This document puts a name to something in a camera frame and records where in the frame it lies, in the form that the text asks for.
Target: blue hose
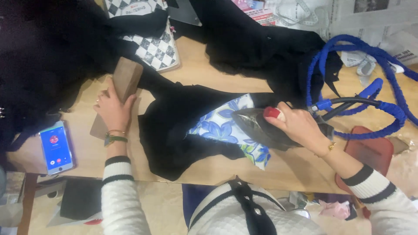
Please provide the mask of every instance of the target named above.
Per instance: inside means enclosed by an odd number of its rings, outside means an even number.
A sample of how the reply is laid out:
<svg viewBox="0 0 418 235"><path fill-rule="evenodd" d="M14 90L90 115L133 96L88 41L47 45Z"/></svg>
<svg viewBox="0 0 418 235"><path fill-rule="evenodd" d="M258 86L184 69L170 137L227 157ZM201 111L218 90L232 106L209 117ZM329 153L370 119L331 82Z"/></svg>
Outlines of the blue hose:
<svg viewBox="0 0 418 235"><path fill-rule="evenodd" d="M346 41L350 42L353 45L335 45L339 41ZM388 81L392 85L393 92L395 94L396 103L390 104L386 102L382 102L378 109L381 109L387 113L392 114L396 120L390 124L389 126L376 131L372 133L366 133L366 134L346 134L346 133L340 133L335 131L335 134L338 136L341 136L345 139L371 139L371 138L380 138L385 137L387 135L390 135L396 131L398 131L401 127L404 126L406 119L408 118L412 123L418 126L418 119L411 113L411 111L408 108L408 105L406 104L405 97L403 96L402 90L400 89L395 74L393 73L392 69L390 68L390 65L388 62L391 62L393 64L397 64L405 70L404 74L408 76L409 78L412 78L415 81L418 81L418 74L411 69L405 67L402 63L400 63L397 59L390 56L387 52L384 50L373 47L368 45L367 43L363 42L361 39L356 38L351 35L338 35L333 38L331 38L324 46L324 48L314 56L312 59L312 63L310 64L308 68L308 74L307 74L307 81L306 81L306 104L307 106L312 105L312 97L311 97L311 78L312 74L314 72L314 68L317 64L319 64L319 71L321 71L322 75L325 74L325 63L328 56L328 53L330 51L363 51L371 56L373 56L378 64L382 67ZM367 97L369 96L369 99L375 99L377 94L380 91L380 88L377 89L377 87L381 87L383 83L383 80L376 79L373 81L373 83L364 89L359 95L361 97ZM339 115L352 115L358 112L361 112L367 108L368 105L361 105L357 108L351 109L351 110L345 110L341 112Z"/></svg>

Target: sleeve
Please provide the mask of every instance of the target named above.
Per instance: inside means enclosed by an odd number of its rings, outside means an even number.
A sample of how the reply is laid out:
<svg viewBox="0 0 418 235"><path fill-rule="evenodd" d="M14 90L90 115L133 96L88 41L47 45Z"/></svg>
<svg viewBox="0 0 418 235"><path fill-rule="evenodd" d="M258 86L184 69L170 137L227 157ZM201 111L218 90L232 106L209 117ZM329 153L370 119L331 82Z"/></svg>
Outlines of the sleeve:
<svg viewBox="0 0 418 235"><path fill-rule="evenodd" d="M418 211L411 200L392 182L370 166L343 179L370 210L373 235L415 234Z"/></svg>
<svg viewBox="0 0 418 235"><path fill-rule="evenodd" d="M104 235L151 235L127 156L112 157L105 163L102 214Z"/></svg>

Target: brown ironing pad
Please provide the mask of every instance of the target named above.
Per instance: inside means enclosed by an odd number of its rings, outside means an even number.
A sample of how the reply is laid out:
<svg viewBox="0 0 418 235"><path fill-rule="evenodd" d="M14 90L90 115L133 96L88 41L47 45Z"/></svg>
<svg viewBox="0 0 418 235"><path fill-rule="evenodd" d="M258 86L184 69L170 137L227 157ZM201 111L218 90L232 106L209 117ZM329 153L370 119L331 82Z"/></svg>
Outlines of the brown ironing pad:
<svg viewBox="0 0 418 235"><path fill-rule="evenodd" d="M364 126L355 126L351 130L352 134L363 134L370 132L372 131L365 128ZM349 140L345 145L344 152L386 176L390 161L392 160L393 144L386 138ZM338 174L335 174L335 183L342 190L353 194L353 192L341 180L341 177Z"/></svg>

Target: checkered notebook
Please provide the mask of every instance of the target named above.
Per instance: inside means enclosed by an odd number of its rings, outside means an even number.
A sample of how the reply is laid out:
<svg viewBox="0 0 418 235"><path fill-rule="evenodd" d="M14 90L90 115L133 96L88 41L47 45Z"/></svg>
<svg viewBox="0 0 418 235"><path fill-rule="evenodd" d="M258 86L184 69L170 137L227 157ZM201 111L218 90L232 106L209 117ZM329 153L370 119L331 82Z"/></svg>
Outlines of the checkered notebook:
<svg viewBox="0 0 418 235"><path fill-rule="evenodd" d="M109 17L120 15L145 15L155 9L165 9L162 0L104 0ZM123 39L136 42L139 47L136 55L158 72L168 71L180 66L177 48L170 23L161 37L143 38L138 35L125 36Z"/></svg>

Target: green watch strap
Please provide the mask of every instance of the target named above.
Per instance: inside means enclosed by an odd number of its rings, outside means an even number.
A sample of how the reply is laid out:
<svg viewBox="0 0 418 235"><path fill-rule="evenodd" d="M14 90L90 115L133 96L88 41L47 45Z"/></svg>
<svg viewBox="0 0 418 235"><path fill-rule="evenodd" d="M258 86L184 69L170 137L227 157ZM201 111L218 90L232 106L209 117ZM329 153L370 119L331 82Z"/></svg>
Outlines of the green watch strap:
<svg viewBox="0 0 418 235"><path fill-rule="evenodd" d="M107 147L115 141L128 143L128 139L125 137L106 134L106 137L104 138L104 146Z"/></svg>

